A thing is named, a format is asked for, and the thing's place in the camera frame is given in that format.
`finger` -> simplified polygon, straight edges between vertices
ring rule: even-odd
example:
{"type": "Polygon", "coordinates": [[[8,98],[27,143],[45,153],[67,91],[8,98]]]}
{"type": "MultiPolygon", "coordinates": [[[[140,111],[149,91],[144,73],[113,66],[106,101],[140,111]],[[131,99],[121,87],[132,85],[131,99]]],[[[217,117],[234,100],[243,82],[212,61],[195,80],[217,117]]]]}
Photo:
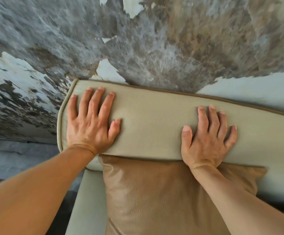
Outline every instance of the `finger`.
{"type": "Polygon", "coordinates": [[[110,125],[110,128],[108,130],[108,141],[110,142],[110,144],[112,144],[115,141],[115,138],[120,132],[120,123],[121,119],[116,119],[110,125]]]}
{"type": "Polygon", "coordinates": [[[227,116],[225,111],[219,112],[220,127],[218,130],[218,138],[224,140],[228,131],[227,116]]]}
{"type": "Polygon", "coordinates": [[[192,144],[192,129],[185,125],[182,129],[182,133],[181,133],[181,151],[182,152],[186,152],[192,144]]]}
{"type": "Polygon", "coordinates": [[[68,102],[68,120],[74,120],[77,118],[77,95],[72,95],[68,102]]]}
{"type": "Polygon", "coordinates": [[[231,126],[229,138],[225,142],[225,147],[227,150],[230,150],[235,145],[235,143],[237,142],[237,137],[238,137],[237,126],[236,125],[231,126]]]}
{"type": "Polygon", "coordinates": [[[79,115],[86,117],[87,111],[89,108],[89,100],[91,99],[91,95],[93,92],[93,88],[89,87],[85,90],[79,105],[79,115]]]}
{"type": "Polygon", "coordinates": [[[210,106],[209,110],[209,130],[208,132],[212,135],[217,136],[219,129],[219,118],[215,106],[210,106]]]}
{"type": "Polygon", "coordinates": [[[104,94],[105,88],[100,86],[92,96],[90,102],[89,102],[89,111],[87,112],[88,115],[95,115],[97,116],[98,113],[98,106],[100,104],[102,95],[104,94]]]}
{"type": "Polygon", "coordinates": [[[110,92],[106,96],[106,98],[105,98],[105,100],[104,100],[104,102],[103,102],[103,104],[102,104],[102,106],[100,108],[100,112],[98,114],[98,118],[101,121],[106,121],[107,122],[114,98],[115,98],[115,93],[113,91],[110,92]]]}
{"type": "Polygon", "coordinates": [[[199,116],[199,123],[197,125],[197,133],[198,134],[207,134],[208,130],[208,118],[206,112],[202,106],[197,109],[197,113],[199,116]]]}

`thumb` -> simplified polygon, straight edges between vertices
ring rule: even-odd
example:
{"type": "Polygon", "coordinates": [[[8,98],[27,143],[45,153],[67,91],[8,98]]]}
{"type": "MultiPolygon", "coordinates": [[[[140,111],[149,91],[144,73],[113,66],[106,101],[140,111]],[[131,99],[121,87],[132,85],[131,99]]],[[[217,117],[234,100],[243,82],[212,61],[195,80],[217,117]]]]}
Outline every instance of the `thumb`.
{"type": "Polygon", "coordinates": [[[185,125],[181,133],[181,151],[188,150],[192,143],[192,129],[185,125]]]}
{"type": "Polygon", "coordinates": [[[110,142],[110,144],[112,144],[115,141],[115,138],[119,134],[120,123],[121,119],[116,119],[110,125],[110,129],[108,130],[108,141],[110,142]]]}

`brown leather pillow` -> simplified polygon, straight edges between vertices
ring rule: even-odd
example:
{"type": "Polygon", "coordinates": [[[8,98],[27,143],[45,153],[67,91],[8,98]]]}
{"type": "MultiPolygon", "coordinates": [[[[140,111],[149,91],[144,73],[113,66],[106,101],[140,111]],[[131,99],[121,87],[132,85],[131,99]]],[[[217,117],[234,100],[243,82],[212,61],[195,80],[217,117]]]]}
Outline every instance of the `brown leather pillow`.
{"type": "MultiPolygon", "coordinates": [[[[183,162],[101,156],[106,235],[228,234],[220,213],[183,162]]],[[[219,171],[252,194],[267,170],[221,164],[219,171]]]]}

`wall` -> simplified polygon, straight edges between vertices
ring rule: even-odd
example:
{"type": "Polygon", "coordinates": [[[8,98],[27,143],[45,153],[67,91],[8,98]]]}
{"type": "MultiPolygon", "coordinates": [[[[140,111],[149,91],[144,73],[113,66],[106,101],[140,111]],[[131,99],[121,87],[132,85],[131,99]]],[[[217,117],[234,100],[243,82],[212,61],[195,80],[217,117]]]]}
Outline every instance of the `wall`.
{"type": "Polygon", "coordinates": [[[0,138],[55,143],[92,77],[284,111],[284,0],[0,0],[0,138]]]}

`person's right arm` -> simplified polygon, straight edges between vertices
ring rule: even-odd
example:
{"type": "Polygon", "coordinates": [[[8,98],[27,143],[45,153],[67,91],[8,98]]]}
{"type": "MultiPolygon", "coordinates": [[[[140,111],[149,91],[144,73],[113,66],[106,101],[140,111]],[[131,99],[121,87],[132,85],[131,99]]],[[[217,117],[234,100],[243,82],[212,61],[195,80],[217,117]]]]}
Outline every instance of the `person's right arm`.
{"type": "Polygon", "coordinates": [[[199,124],[192,141],[188,126],[182,131],[181,154],[196,180],[209,194],[232,235],[280,235],[284,234],[284,214],[252,194],[238,188],[225,178],[217,166],[235,144],[237,129],[232,127],[229,138],[227,118],[215,108],[198,109],[199,124]]]}

